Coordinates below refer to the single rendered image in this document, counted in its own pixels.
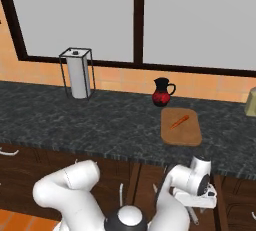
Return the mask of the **orange carrot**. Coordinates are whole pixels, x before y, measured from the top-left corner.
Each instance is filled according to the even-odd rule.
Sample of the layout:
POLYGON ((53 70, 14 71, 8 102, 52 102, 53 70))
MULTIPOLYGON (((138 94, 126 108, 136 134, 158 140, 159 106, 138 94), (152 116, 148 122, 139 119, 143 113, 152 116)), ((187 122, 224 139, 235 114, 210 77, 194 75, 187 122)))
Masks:
POLYGON ((182 124, 183 122, 187 121, 189 119, 189 115, 185 115, 183 116, 181 119, 179 119, 178 121, 176 121, 174 124, 172 124, 172 126, 170 127, 170 129, 174 129, 177 126, 179 126, 180 124, 182 124))

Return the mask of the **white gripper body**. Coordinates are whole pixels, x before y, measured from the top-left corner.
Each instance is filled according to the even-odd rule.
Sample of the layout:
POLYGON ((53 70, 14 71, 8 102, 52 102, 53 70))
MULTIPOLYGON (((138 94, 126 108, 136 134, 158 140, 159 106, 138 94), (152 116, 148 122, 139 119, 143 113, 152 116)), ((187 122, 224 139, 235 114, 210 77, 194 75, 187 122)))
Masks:
POLYGON ((217 204, 217 192, 214 189, 209 189, 201 196, 194 196, 183 190, 174 188, 173 196, 186 207, 213 209, 217 204))

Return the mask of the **beige box-shaped object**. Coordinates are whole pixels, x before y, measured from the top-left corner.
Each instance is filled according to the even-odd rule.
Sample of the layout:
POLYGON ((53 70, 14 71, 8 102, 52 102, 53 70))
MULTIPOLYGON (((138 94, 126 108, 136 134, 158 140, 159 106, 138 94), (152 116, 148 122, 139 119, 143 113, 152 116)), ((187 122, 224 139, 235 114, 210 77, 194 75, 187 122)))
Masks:
POLYGON ((256 87, 249 92, 245 105, 245 114, 250 117, 256 117, 256 87))

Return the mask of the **dark framed window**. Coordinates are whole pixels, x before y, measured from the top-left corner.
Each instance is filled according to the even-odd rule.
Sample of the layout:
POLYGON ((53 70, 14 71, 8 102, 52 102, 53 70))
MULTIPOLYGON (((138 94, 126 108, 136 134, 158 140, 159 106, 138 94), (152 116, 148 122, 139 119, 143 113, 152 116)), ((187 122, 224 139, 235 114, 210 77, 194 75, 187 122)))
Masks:
POLYGON ((256 0, 1 0, 19 60, 256 78, 256 0))

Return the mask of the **dark wood cupboard door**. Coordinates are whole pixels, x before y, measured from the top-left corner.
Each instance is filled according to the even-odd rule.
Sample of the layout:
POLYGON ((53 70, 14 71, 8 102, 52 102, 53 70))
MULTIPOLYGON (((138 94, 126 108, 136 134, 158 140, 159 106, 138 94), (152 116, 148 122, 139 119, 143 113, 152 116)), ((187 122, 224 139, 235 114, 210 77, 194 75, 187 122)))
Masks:
POLYGON ((19 150, 15 156, 0 155, 0 209, 60 221, 58 211, 35 203, 33 186, 42 177, 84 160, 95 161, 100 169, 100 180, 92 194, 105 215, 119 206, 121 183, 124 198, 127 195, 133 169, 130 162, 10 144, 0 147, 5 152, 19 150))
MULTIPOLYGON (((156 213, 153 185, 159 186, 163 172, 163 167, 141 165, 134 205, 143 211, 147 221, 151 221, 156 213)), ((199 224, 195 225, 194 222, 191 222, 189 231, 216 231, 214 211, 212 209, 206 209, 201 213, 199 208, 194 208, 194 212, 199 220, 199 224)))
POLYGON ((229 231, 256 231, 256 181, 221 176, 229 231))

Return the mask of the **red and black jug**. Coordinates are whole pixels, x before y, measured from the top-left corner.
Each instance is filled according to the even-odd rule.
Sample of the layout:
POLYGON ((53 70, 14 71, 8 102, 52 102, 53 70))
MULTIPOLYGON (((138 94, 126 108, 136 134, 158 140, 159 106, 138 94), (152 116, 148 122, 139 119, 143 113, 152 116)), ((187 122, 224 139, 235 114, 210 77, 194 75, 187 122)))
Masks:
POLYGON ((160 77, 154 80, 156 89, 155 92, 152 94, 152 101, 155 106, 158 107, 165 107, 169 101, 171 96, 176 91, 176 85, 170 83, 167 78, 160 77), (173 91, 171 93, 168 92, 167 87, 172 86, 173 91))

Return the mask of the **wooden cutting board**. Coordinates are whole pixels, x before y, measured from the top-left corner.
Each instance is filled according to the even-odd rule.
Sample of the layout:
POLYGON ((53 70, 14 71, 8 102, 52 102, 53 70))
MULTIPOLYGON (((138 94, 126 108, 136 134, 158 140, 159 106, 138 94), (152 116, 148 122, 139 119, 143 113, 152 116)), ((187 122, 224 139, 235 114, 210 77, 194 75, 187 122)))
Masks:
POLYGON ((197 113, 187 108, 164 108, 161 111, 161 138, 170 145, 199 146, 202 142, 202 135, 197 113), (172 124, 189 115, 189 119, 174 129, 172 124))

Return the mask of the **white paper towel roll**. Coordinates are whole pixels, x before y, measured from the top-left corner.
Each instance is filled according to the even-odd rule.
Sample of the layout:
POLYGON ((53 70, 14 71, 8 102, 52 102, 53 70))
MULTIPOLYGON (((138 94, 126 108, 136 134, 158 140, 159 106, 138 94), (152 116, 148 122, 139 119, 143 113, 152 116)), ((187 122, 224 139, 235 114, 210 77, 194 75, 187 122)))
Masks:
POLYGON ((70 49, 67 52, 66 60, 71 84, 71 93, 76 99, 85 99, 91 95, 88 64, 85 53, 85 50, 80 49, 70 49))

